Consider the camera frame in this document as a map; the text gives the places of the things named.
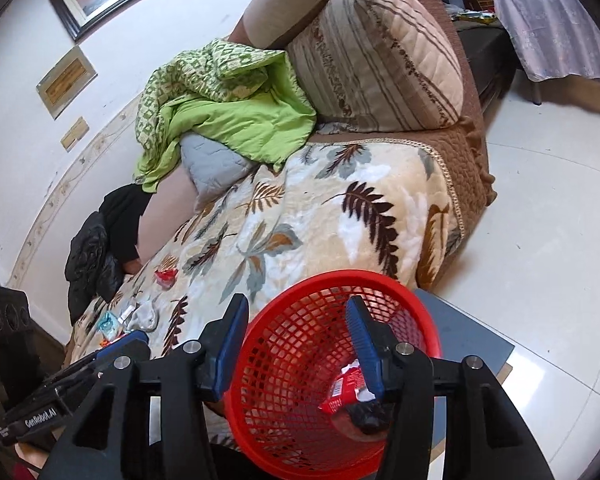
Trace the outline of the white plastic bag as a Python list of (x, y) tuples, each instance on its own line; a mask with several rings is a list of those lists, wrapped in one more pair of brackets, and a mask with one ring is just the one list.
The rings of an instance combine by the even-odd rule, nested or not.
[(138, 304), (129, 319), (126, 321), (125, 330), (134, 332), (141, 330), (145, 333), (153, 332), (159, 323), (159, 312), (156, 310), (151, 300), (146, 300)]

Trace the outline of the teal snack packet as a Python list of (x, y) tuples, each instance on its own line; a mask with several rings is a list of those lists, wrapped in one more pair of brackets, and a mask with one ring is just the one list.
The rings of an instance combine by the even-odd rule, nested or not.
[(111, 342), (118, 338), (120, 326), (119, 319), (111, 311), (106, 311), (97, 321), (96, 330), (102, 338)]

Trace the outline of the red snack wrapper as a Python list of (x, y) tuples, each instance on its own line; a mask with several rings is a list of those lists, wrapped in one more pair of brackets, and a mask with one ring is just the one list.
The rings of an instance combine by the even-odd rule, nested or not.
[(176, 280), (178, 279), (177, 268), (164, 268), (157, 269), (154, 273), (155, 281), (158, 286), (163, 290), (169, 290), (173, 287)]

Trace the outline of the red mesh plastic basket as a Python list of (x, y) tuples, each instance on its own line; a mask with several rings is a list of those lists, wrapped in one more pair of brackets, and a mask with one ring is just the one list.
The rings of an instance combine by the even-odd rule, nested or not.
[(427, 308), (398, 281), (337, 270), (291, 286), (249, 324), (224, 403), (240, 450), (279, 479), (363, 479), (378, 471), (385, 443), (355, 441), (320, 406), (355, 359), (346, 303), (361, 297), (400, 341), (437, 358)]

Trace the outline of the black plastic bag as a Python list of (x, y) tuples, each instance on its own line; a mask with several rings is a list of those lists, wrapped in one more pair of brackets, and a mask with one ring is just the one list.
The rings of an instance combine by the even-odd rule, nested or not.
[(346, 411), (352, 424), (366, 436), (380, 434), (390, 426), (391, 411), (377, 400), (347, 405)]

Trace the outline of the black puffer jacket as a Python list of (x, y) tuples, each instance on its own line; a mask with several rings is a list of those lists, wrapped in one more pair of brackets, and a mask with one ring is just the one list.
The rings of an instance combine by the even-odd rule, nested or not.
[(124, 273), (109, 244), (104, 215), (92, 212), (70, 243), (65, 266), (69, 283), (68, 310), (72, 325), (95, 297), (110, 302), (123, 284)]

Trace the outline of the grey floor mat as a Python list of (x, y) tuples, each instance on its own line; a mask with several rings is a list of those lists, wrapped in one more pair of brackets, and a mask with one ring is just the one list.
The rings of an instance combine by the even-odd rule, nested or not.
[(415, 289), (415, 296), (427, 308), (437, 326), (442, 358), (460, 362), (478, 356), (502, 384), (512, 371), (507, 360), (514, 346), (440, 297)]

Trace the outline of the black sweater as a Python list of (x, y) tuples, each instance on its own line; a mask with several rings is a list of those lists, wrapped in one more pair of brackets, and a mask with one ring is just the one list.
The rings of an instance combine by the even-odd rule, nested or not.
[(118, 263), (125, 264), (138, 259), (138, 226), (150, 199), (150, 193), (145, 192), (141, 185), (132, 183), (107, 194), (99, 206), (110, 252)]

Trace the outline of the grey quilted pillow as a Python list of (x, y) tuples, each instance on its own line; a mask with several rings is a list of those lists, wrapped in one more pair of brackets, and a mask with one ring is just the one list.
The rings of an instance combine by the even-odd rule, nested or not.
[(196, 209), (226, 193), (258, 166), (224, 144), (189, 132), (180, 140), (182, 165), (197, 191)]

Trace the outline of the leaf-patterned plush blanket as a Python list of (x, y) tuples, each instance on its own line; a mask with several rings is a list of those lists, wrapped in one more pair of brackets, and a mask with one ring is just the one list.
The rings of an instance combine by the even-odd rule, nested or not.
[[(67, 358), (104, 344), (96, 323), (106, 311), (126, 324), (146, 300), (159, 312), (151, 352), (163, 356), (198, 336), (238, 292), (258, 313), (292, 285), (333, 270), (428, 286), (465, 234), (450, 170), (434, 148), (398, 139), (311, 143), (282, 170), (238, 181), (146, 250), (114, 299), (94, 300), (76, 323)], [(171, 289), (156, 283), (159, 268), (178, 269)]]

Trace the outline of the green quilted blanket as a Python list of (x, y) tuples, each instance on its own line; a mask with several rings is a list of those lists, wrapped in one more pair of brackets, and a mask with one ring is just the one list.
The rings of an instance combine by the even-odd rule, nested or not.
[(193, 131), (238, 155), (282, 168), (316, 124), (284, 50), (215, 39), (158, 67), (140, 94), (135, 137), (143, 149), (135, 180), (149, 193), (178, 164)]

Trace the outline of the striped beige sofa cushion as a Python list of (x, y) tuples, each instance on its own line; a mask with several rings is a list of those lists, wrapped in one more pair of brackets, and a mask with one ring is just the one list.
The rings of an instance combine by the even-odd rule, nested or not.
[(460, 120), (460, 62), (418, 0), (328, 0), (287, 52), (320, 133), (434, 130)]

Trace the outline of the lilac tablecloth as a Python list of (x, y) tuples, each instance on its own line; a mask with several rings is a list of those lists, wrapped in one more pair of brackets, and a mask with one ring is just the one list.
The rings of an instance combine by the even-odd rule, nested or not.
[(600, 80), (600, 29), (579, 0), (494, 0), (494, 9), (531, 81)]

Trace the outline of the small beige wall plate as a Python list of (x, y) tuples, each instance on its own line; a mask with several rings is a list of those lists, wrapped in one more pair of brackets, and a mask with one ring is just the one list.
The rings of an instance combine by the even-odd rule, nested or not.
[(73, 147), (80, 142), (90, 130), (90, 126), (83, 117), (79, 117), (69, 128), (60, 140), (61, 146), (66, 152), (70, 152)]

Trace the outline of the gold wall plaque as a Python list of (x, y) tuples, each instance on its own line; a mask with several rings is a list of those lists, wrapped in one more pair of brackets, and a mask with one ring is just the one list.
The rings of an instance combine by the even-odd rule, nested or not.
[(79, 46), (74, 46), (36, 85), (36, 92), (56, 119), (96, 77), (92, 63)]

